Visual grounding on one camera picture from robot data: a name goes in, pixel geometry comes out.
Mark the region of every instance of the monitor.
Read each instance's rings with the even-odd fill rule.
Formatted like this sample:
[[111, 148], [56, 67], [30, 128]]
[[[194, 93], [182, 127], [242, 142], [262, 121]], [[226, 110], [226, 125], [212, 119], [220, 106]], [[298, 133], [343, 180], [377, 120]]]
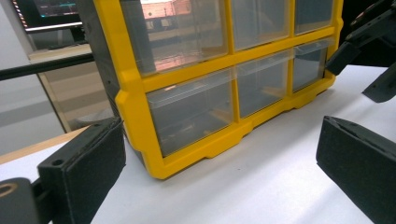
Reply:
[[27, 34], [70, 29], [75, 41], [84, 40], [75, 0], [10, 0]]

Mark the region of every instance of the white table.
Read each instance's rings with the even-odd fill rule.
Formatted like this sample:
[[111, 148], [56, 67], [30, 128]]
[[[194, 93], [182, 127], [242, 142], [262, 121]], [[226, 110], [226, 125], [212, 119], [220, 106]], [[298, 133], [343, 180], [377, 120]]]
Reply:
[[[372, 223], [316, 162], [323, 116], [357, 122], [396, 142], [396, 99], [376, 104], [361, 92], [385, 68], [348, 66], [309, 105], [284, 113], [212, 160], [166, 180], [148, 175], [126, 146], [127, 165], [92, 223]], [[0, 180], [35, 180], [59, 148], [0, 165]]]

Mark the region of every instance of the yellow frame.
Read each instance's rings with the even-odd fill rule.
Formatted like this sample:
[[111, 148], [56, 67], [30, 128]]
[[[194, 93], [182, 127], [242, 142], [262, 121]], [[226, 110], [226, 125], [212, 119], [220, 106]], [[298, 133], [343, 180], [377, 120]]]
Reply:
[[283, 100], [241, 119], [238, 109], [237, 80], [233, 80], [233, 123], [165, 158], [163, 158], [160, 150], [146, 97], [147, 92], [201, 77], [237, 63], [257, 59], [284, 49], [291, 49], [323, 37], [332, 37], [335, 40], [334, 45], [329, 47], [329, 58], [337, 49], [339, 34], [343, 26], [341, 19], [343, 0], [333, 1], [332, 24], [329, 27], [295, 36], [295, 0], [290, 0], [289, 37], [253, 49], [235, 51], [233, 49], [231, 0], [224, 0], [229, 41], [229, 53], [227, 55], [164, 74], [142, 77], [134, 62], [133, 49], [122, 16], [120, 0], [93, 0], [120, 83], [120, 92], [116, 97], [116, 104], [124, 120], [127, 137], [133, 148], [142, 153], [148, 172], [153, 177], [163, 179], [201, 159], [213, 158], [238, 144], [243, 136], [250, 133], [254, 127], [284, 111], [300, 108], [310, 103], [319, 93], [327, 90], [335, 81], [335, 76], [329, 72], [325, 73], [322, 80], [293, 93], [291, 89], [293, 64], [289, 63], [287, 96]]

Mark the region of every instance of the clear plastic drawer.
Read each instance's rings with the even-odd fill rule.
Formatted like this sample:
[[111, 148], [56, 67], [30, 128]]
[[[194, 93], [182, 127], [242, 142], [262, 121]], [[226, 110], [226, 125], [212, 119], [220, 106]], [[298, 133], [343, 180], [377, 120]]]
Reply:
[[292, 50], [281, 51], [236, 66], [242, 118], [281, 100], [286, 94]]
[[296, 0], [295, 34], [308, 33], [332, 23], [333, 0]]
[[325, 38], [294, 48], [294, 92], [323, 78], [327, 47], [333, 44], [332, 38]]
[[221, 0], [120, 1], [142, 75], [228, 52]]
[[163, 156], [216, 132], [233, 120], [231, 69], [148, 93]]
[[248, 49], [289, 35], [289, 0], [233, 0], [236, 49]]

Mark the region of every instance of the yellow storage organizer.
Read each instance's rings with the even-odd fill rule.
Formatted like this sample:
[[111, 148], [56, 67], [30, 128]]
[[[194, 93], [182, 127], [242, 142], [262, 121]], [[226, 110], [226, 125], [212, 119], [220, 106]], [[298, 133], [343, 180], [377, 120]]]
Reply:
[[328, 89], [340, 0], [78, 0], [110, 102], [166, 178]]

